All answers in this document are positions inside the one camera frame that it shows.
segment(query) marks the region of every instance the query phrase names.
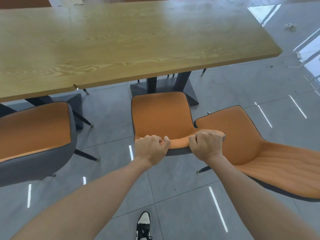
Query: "shoelace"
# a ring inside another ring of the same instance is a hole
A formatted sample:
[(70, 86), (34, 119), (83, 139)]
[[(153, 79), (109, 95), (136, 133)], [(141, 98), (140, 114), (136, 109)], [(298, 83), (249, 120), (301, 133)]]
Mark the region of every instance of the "shoelace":
[(141, 230), (141, 233), (138, 236), (138, 239), (146, 238), (146, 240), (152, 240), (152, 237), (149, 236), (149, 230)]

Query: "wooden table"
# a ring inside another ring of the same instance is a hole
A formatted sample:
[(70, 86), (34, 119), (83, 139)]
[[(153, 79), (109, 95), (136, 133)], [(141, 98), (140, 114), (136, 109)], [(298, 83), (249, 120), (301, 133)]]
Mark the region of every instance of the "wooden table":
[(282, 52), (237, 0), (0, 10), (0, 36), (0, 102)]

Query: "shoe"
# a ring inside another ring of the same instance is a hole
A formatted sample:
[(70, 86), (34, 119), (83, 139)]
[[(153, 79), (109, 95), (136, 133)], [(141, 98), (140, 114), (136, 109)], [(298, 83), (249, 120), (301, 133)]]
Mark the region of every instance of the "shoe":
[(152, 240), (150, 236), (151, 214), (149, 210), (143, 210), (137, 222), (136, 240)]

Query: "foot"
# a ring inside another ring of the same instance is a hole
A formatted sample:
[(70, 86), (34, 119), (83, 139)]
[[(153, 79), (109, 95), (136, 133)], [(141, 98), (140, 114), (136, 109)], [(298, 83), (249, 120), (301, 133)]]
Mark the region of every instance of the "foot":
[(137, 222), (136, 240), (151, 240), (150, 236), (151, 214), (149, 210), (143, 210)]

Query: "black metal chair leg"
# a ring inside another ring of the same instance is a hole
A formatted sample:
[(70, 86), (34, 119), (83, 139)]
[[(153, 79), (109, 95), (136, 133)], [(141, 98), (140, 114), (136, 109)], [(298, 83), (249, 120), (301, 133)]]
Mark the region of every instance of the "black metal chair leg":
[(79, 114), (78, 112), (72, 110), (72, 113), (75, 117), (79, 118), (83, 123), (86, 123), (87, 125), (90, 125), (90, 127), (92, 128), (94, 125), (91, 124), (89, 121), (86, 120), (85, 117), (83, 117), (81, 114)]
[(211, 168), (209, 166), (206, 166), (202, 169), (200, 169), (199, 171), (197, 171), (197, 173), (203, 173), (203, 172), (206, 172), (206, 171), (209, 171)]
[(84, 157), (84, 158), (86, 158), (86, 159), (89, 159), (89, 160), (92, 160), (92, 161), (96, 161), (97, 163), (100, 162), (100, 159), (95, 158), (94, 156), (91, 156), (91, 155), (89, 155), (89, 154), (87, 154), (87, 153), (85, 153), (85, 152), (82, 152), (82, 151), (78, 150), (78, 149), (76, 149), (76, 150), (74, 151), (74, 153), (75, 153), (76, 155), (80, 156), (80, 157)]
[(84, 91), (87, 95), (89, 95), (89, 93), (88, 93), (88, 91), (87, 91), (86, 89), (83, 89), (83, 91)]
[(206, 71), (206, 69), (203, 69), (201, 76), (203, 76), (204, 72)]

